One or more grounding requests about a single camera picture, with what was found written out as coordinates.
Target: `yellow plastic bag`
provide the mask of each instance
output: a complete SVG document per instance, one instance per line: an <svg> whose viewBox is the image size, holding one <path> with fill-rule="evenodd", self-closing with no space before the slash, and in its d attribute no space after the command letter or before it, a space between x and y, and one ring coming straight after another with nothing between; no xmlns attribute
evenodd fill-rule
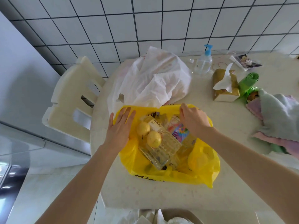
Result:
<svg viewBox="0 0 299 224"><path fill-rule="evenodd" d="M213 181L216 179L218 173L220 172L220 160L215 150L213 150L210 146L208 146L200 139L197 139L195 142L192 151L192 159L190 159L191 156L189 156L189 165L187 165L186 163L177 170L172 170L172 168L169 167L166 170L157 170L152 165L152 163L142 154L142 152L138 150L138 135L136 133L136 126L139 123L140 117L148 115L152 112L167 114L168 117L178 115L180 105L166 105L162 106L159 109L136 106L131 106L131 108L131 111L136 110L136 115L129 134L129 142L119 153L122 164L131 175L154 181L169 181L187 184L204 183L209 188L213 187ZM115 115L114 122L117 119L119 111ZM205 160L205 165L197 171L189 169L190 166L196 165L196 161L201 160L203 154L205 157L207 157Z"/></svg>

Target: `hand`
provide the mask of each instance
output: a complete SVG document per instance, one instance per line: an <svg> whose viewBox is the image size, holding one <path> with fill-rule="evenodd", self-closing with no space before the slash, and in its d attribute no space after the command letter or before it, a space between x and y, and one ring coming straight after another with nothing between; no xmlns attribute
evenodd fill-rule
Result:
<svg viewBox="0 0 299 224"><path fill-rule="evenodd" d="M113 113L111 113L109 118L109 126L104 144L109 145L109 148L117 151L117 153L125 147L129 140L129 132L136 114L136 111L133 111L129 116L130 111L130 107L127 109L122 108L115 124L113 124Z"/></svg>
<svg viewBox="0 0 299 224"><path fill-rule="evenodd" d="M207 127L211 127L206 113L195 107L189 108L184 103L180 107L180 120L191 134L198 138Z"/></svg>

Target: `white table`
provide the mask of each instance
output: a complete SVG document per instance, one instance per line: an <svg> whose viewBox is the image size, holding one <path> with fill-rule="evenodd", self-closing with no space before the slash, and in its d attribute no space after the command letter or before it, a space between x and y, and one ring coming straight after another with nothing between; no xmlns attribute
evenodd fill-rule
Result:
<svg viewBox="0 0 299 224"><path fill-rule="evenodd" d="M263 67L256 68L260 78L257 87L268 93L293 95L299 100L299 61L278 53L259 53L249 55L260 60ZM181 58L190 68L189 57ZM233 65L238 78L240 69ZM101 91L94 106L90 145L93 155L104 142L108 126L107 96L117 75L112 75ZM185 102L203 109L213 121L214 126L230 138L261 153L270 152L269 145L258 139L250 138L260 127L241 101L234 103L212 100L211 79L192 80L191 92L177 103ZM154 182L131 176L116 158L104 182L101 196L107 207L114 208L189 208L222 211L265 211L271 210L240 177L221 160L221 171L214 182L213 189L207 186Z"/></svg>

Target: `chair backrest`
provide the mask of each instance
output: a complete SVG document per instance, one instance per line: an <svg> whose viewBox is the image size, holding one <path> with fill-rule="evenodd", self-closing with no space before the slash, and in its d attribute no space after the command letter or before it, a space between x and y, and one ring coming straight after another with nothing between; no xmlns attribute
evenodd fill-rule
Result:
<svg viewBox="0 0 299 224"><path fill-rule="evenodd" d="M92 103L96 103L97 96L88 88L90 81L98 88L102 88L106 82L86 56L78 58L76 64L57 82L51 99L53 105L46 110L42 119L43 124L89 143L89 129L76 123L73 120L73 113L78 109L92 116L93 108L81 99L84 96Z"/></svg>

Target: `gold tissue box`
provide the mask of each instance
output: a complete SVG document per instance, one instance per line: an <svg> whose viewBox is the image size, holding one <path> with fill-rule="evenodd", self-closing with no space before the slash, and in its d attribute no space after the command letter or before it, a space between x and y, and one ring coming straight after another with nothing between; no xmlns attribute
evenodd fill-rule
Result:
<svg viewBox="0 0 299 224"><path fill-rule="evenodd" d="M240 97L239 89L238 89L238 81L237 77L234 74L234 70L230 70L230 77L231 77L231 87L232 92L229 93L227 90L214 90L213 89L213 100L214 101L226 101L226 102L233 102L238 97ZM213 74L213 87L216 83L221 81L224 77L225 69L217 69Z"/></svg>

